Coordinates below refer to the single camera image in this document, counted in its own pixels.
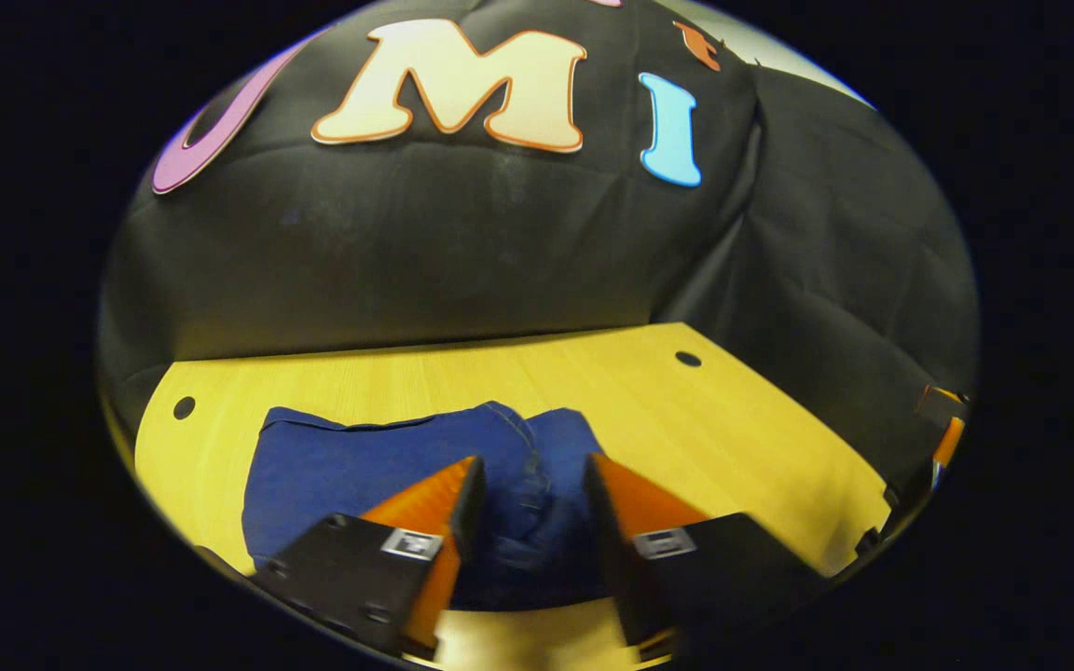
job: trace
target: table surface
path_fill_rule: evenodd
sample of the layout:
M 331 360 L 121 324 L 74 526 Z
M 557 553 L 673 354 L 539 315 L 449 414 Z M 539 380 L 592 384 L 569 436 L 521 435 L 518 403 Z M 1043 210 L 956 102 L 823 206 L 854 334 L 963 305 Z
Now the table surface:
M 690 366 L 678 352 L 698 356 Z M 195 408 L 175 420 L 192 396 Z M 137 431 L 136 476 L 187 542 L 255 573 L 244 488 L 268 408 L 382 424 L 495 399 L 583 413 L 605 453 L 711 515 L 745 512 L 830 575 L 889 514 L 886 485 L 787 394 L 682 323 L 431 347 L 176 362 Z M 638 668 L 610 599 L 445 611 L 440 668 Z

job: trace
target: letter m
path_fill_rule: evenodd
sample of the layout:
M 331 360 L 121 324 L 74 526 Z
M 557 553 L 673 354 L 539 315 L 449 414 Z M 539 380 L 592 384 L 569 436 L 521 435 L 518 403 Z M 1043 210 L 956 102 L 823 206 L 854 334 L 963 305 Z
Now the letter m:
M 483 122 L 489 135 L 511 145 L 570 152 L 583 147 L 575 127 L 575 67 L 587 57 L 569 39 L 525 31 L 478 54 L 459 25 L 421 18 L 377 27 L 378 42 L 342 105 L 317 119 L 311 135 L 324 145 L 386 140 L 413 122 L 400 106 L 401 86 L 413 76 L 421 99 L 442 132 L 458 132 L 499 86 L 504 105 Z

